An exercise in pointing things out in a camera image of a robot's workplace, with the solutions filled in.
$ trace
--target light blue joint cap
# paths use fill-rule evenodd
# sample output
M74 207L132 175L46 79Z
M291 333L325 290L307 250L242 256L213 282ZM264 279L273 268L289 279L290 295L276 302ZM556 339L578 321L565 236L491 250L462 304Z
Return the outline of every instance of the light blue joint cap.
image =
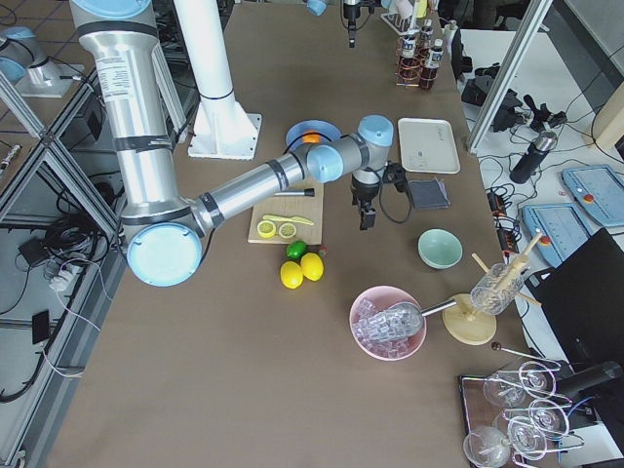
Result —
M7 27L2 35L9 39L32 39L35 33L25 26Z
M308 0L307 1L308 11L314 15L315 17L319 17L323 14L325 9L328 7L328 4L323 0Z
M143 13L151 0L72 0L77 6L103 20L127 20Z
M360 121L358 134L377 146L392 146L394 126L382 115L368 115Z
M187 280L201 258L199 236L175 222L146 227L128 246L128 264L141 281L152 286L173 286Z
M12 85L15 85L26 74L26 69L23 66L5 57L0 57L0 71Z
M308 170L321 183L336 180L344 170L342 156L331 146L316 145L308 153Z

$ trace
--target lemon slice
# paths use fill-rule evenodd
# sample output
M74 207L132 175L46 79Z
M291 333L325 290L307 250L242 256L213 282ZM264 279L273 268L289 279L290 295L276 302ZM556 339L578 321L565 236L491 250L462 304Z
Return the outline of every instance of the lemon slice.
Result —
M296 234L296 226L291 222L285 222L280 226L278 234L282 239L291 239Z
M257 224L257 235L262 239L270 239L277 232L277 227L273 221L267 221L263 219Z

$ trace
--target blue control panel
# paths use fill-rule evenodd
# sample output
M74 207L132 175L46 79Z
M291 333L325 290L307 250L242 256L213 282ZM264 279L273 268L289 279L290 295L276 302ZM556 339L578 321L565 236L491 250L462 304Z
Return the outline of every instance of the blue control panel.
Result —
M564 169L562 178L574 199L598 224L624 226L624 183L610 166Z
M585 214L573 203L527 205L523 221L532 237L544 234L536 244L546 262L557 268L593 234Z

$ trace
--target electronic device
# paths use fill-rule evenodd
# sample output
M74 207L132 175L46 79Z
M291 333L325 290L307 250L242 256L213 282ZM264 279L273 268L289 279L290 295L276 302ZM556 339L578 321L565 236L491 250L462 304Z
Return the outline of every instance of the electronic device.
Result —
M624 182L610 166L564 169L562 179L574 199L598 224L624 226Z
M32 344L39 344L50 338L50 311L44 310L32 316Z
M461 93L462 102L478 106L484 105L499 69L500 65L498 63L488 68L477 68L475 77L466 82L464 91ZM517 95L518 93L515 91L507 90L492 120L495 132L502 132L525 121L525 115L516 111L516 107L522 106L522 102L517 98Z
M530 277L537 300L575 372L607 361L624 365L624 252L599 229L550 275ZM591 388L592 405L624 450L624 378Z
M522 214L528 232L543 233L537 249L553 267L561 265L594 232L585 215L573 203L526 205Z

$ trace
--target white tray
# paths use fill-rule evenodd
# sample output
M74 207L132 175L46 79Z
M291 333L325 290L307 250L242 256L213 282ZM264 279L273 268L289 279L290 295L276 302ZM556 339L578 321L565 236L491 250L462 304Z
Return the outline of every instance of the white tray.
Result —
M446 120L399 120L401 163L411 173L457 174L459 157Z

